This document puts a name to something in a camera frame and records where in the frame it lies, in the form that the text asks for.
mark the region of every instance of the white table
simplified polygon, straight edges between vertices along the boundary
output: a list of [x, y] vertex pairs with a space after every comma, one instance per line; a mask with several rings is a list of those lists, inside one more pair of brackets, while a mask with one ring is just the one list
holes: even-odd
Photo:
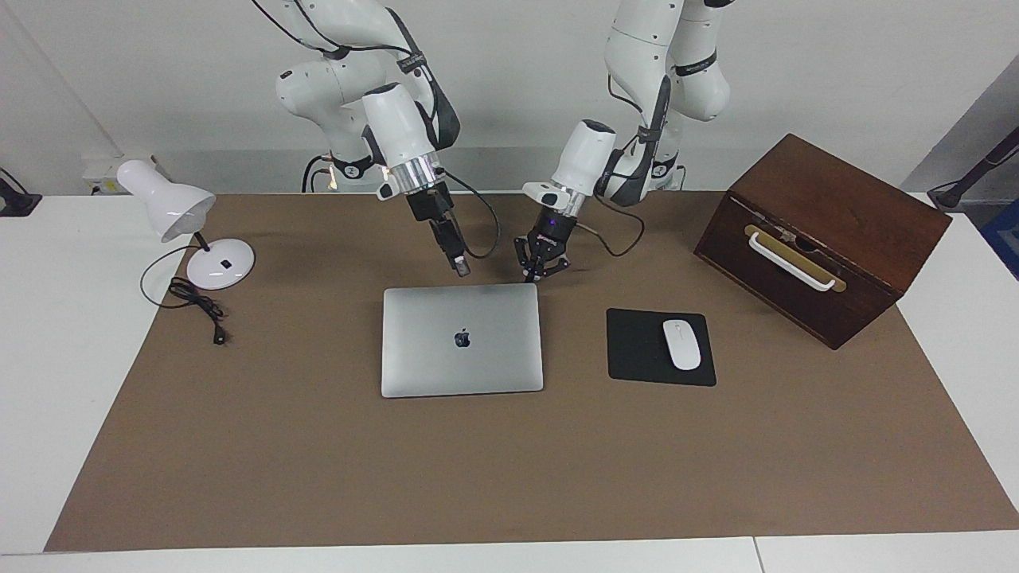
[[[38, 555], [155, 316], [138, 275], [183, 244], [161, 245], [129, 197], [0, 219], [0, 572], [1019, 571], [1019, 532]], [[899, 306], [1016, 503], [1019, 283], [955, 216]]]

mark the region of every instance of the wall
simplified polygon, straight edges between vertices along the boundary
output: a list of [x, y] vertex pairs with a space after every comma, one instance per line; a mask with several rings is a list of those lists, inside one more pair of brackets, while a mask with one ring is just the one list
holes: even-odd
[[[910, 173], [904, 189], [926, 191], [962, 177], [1019, 126], [1019, 57], [962, 116], [930, 154]], [[1019, 199], [1019, 158], [983, 176], [963, 203], [1009, 203]]]
[[[296, 191], [306, 158], [323, 149], [273, 92], [276, 74], [313, 54], [249, 2], [4, 2], [29, 37], [18, 42], [37, 45], [69, 90], [55, 96], [33, 80], [45, 75], [38, 62], [4, 39], [0, 161], [36, 189], [76, 191], [78, 156], [104, 147], [104, 132], [217, 192]], [[633, 133], [634, 113], [604, 90], [618, 0], [388, 4], [463, 119], [443, 160], [477, 186], [547, 177], [582, 117]], [[688, 188], [725, 189], [787, 132], [902, 183], [1019, 52], [1016, 21], [1013, 2], [733, 4], [719, 48], [733, 102], [717, 120], [689, 124]]]

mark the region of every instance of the white desk lamp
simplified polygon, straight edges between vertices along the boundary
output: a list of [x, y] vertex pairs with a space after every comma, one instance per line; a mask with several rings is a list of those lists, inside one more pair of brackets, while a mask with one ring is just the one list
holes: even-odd
[[255, 251], [238, 239], [206, 243], [200, 232], [205, 216], [216, 202], [208, 191], [170, 183], [151, 165], [126, 161], [117, 169], [117, 180], [145, 202], [152, 228], [162, 242], [195, 233], [202, 248], [187, 262], [187, 279], [205, 291], [226, 289], [240, 281], [255, 266]]

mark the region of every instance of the laptop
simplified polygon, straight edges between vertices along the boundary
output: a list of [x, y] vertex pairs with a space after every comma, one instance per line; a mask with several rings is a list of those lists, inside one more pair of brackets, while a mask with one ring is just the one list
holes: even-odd
[[543, 385], [533, 283], [385, 292], [383, 397], [536, 392]]

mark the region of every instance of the black mouse pad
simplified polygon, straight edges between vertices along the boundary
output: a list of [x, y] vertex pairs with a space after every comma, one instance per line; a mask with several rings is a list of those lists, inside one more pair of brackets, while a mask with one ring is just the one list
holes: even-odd
[[[690, 323], [700, 347], [701, 363], [693, 370], [673, 365], [661, 324], [683, 319]], [[608, 375], [618, 380], [713, 386], [714, 361], [703, 314], [647, 312], [610, 308], [605, 311]]]

